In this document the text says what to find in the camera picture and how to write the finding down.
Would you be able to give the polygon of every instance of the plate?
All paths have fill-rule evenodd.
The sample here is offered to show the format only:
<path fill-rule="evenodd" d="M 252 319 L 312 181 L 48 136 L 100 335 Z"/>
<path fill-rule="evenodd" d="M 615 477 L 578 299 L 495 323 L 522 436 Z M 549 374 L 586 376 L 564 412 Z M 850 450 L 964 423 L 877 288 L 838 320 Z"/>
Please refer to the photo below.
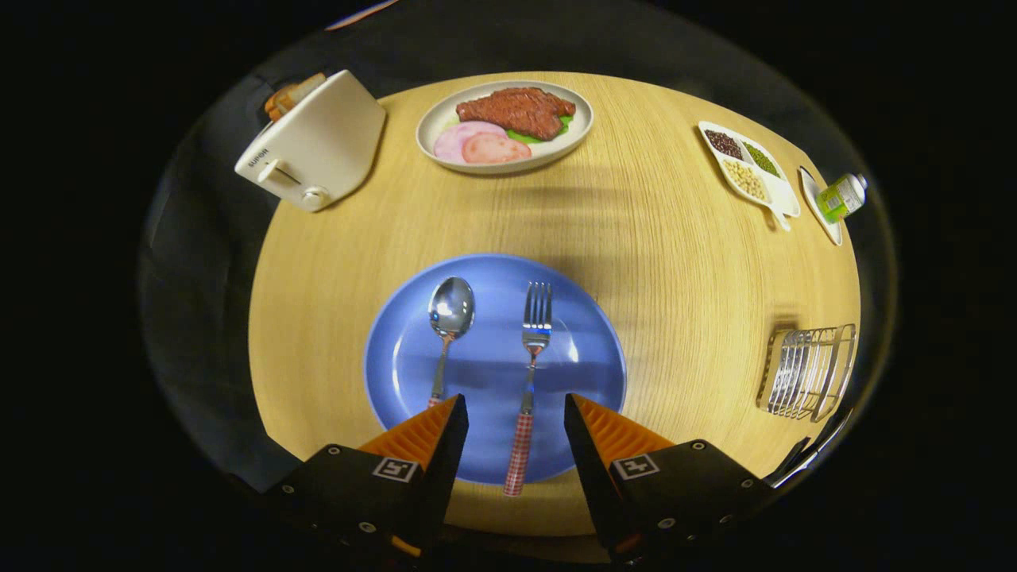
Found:
<path fill-rule="evenodd" d="M 505 163 L 456 163 L 439 159 L 432 153 L 434 141 L 437 140 L 438 135 L 451 125 L 459 122 L 459 115 L 456 114 L 456 106 L 458 104 L 483 98 L 491 95 L 493 92 L 506 88 L 539 88 L 551 95 L 575 103 L 576 114 L 573 115 L 572 123 L 569 124 L 569 130 L 549 141 L 531 144 L 530 151 L 533 154 L 532 157 Z M 586 138 L 592 126 L 593 108 L 590 107 L 590 102 L 567 88 L 546 81 L 492 81 L 490 83 L 475 85 L 469 90 L 463 90 L 448 96 L 432 107 L 420 119 L 420 123 L 417 124 L 417 146 L 431 160 L 455 171 L 488 175 L 515 173 L 546 165 L 555 159 L 567 155 Z"/>
<path fill-rule="evenodd" d="M 827 236 L 833 243 L 840 246 L 844 241 L 844 237 L 840 232 L 840 222 L 837 224 L 830 224 L 826 222 L 826 218 L 823 217 L 823 213 L 820 213 L 820 208 L 816 205 L 816 196 L 823 192 L 820 188 L 819 183 L 813 178 L 813 175 L 805 170 L 804 167 L 798 167 L 798 174 L 801 176 L 801 194 L 805 195 L 805 203 L 809 204 L 809 208 L 813 210 L 813 214 L 816 215 L 816 219 L 823 225 L 823 230 L 826 231 Z"/>
<path fill-rule="evenodd" d="M 753 172 L 763 179 L 763 184 L 766 186 L 767 194 L 770 195 L 770 201 L 775 209 L 788 217 L 798 218 L 801 216 L 801 205 L 798 204 L 798 199 L 794 196 L 794 190 L 791 188 L 791 183 L 787 180 L 787 176 L 784 174 L 784 169 L 780 167 L 780 163 L 777 163 L 777 160 L 774 159 L 773 155 L 770 155 L 770 152 L 767 151 L 765 147 L 742 135 L 741 133 L 738 133 L 737 131 L 733 131 L 727 127 L 722 127 L 709 121 L 700 121 L 699 129 L 700 133 L 703 135 L 703 140 L 706 141 L 707 148 L 710 149 L 710 152 L 713 153 L 714 158 L 717 160 L 717 164 L 720 167 L 721 173 L 724 174 L 727 184 L 731 185 L 731 188 L 733 188 L 738 194 L 754 203 L 762 203 L 749 193 L 742 191 L 740 187 L 734 184 L 734 181 L 728 174 L 727 169 L 724 168 L 723 162 L 725 160 L 738 161 L 738 159 L 714 149 L 713 145 L 710 142 L 710 138 L 706 135 L 707 129 L 724 133 L 738 144 L 738 150 L 740 151 L 742 157 L 741 163 L 749 165 Z M 746 142 L 763 153 L 763 155 L 769 159 L 771 163 L 773 163 L 774 168 L 777 169 L 777 173 L 780 176 L 774 176 L 769 172 L 764 171 L 759 165 L 757 165 L 756 161 L 753 160 L 753 156 L 749 153 L 749 150 L 745 149 L 744 144 Z"/>
<path fill-rule="evenodd" d="M 523 347 L 523 306 L 529 281 L 554 292 L 550 345 L 534 375 L 533 441 L 526 482 L 576 465 L 564 432 L 564 397 L 575 392 L 618 411 L 625 395 L 625 363 L 614 329 L 600 306 L 563 274 L 505 254 L 470 254 L 424 270 L 393 294 L 371 327 L 364 352 L 367 396 L 387 430 L 427 407 L 441 340 L 431 330 L 427 302 L 450 276 L 470 283 L 476 317 L 452 343 L 445 397 L 466 397 L 470 431 L 458 478 L 502 484 L 530 354 Z"/>

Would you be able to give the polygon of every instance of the fork tines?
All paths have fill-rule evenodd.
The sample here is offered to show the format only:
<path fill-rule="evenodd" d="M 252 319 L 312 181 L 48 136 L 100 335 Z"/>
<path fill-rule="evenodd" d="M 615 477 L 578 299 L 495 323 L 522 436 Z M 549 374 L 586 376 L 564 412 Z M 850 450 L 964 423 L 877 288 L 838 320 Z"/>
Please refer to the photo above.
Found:
<path fill-rule="evenodd" d="M 530 282 L 526 291 L 526 309 L 523 311 L 523 328 L 536 330 L 551 329 L 551 285 L 546 282 Z"/>

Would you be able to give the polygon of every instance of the pink ham slice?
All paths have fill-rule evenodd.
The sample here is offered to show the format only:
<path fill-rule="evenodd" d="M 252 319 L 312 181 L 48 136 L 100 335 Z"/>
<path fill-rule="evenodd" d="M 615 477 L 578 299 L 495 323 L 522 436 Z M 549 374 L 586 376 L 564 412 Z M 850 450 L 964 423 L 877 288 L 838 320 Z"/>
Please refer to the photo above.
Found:
<path fill-rule="evenodd" d="M 467 163 L 505 163 L 531 155 L 530 146 L 494 133 L 477 133 L 463 146 Z"/>
<path fill-rule="evenodd" d="M 463 145 L 477 133 L 492 133 L 507 138 L 505 130 L 486 121 L 464 121 L 448 127 L 434 141 L 434 156 L 444 161 L 466 163 L 463 159 Z"/>

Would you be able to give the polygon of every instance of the metal rack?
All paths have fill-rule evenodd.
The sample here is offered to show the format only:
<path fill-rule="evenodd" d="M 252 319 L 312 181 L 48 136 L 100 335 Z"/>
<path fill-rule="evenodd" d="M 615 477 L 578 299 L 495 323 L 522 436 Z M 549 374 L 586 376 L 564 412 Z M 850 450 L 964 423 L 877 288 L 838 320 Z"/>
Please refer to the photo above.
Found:
<path fill-rule="evenodd" d="M 856 340 L 854 324 L 778 331 L 757 405 L 782 417 L 822 420 L 844 395 Z"/>

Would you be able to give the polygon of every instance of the red checkered handle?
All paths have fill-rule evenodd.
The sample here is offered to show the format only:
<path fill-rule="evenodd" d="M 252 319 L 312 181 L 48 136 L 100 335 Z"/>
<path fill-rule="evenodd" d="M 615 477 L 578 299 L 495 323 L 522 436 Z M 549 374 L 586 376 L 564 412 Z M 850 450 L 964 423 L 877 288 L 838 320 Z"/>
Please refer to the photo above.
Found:
<path fill-rule="evenodd" d="M 501 491 L 506 497 L 519 497 L 526 478 L 526 465 L 530 461 L 530 437 L 533 435 L 533 413 L 520 413 L 516 418 L 516 438 L 512 444 L 508 474 Z"/>

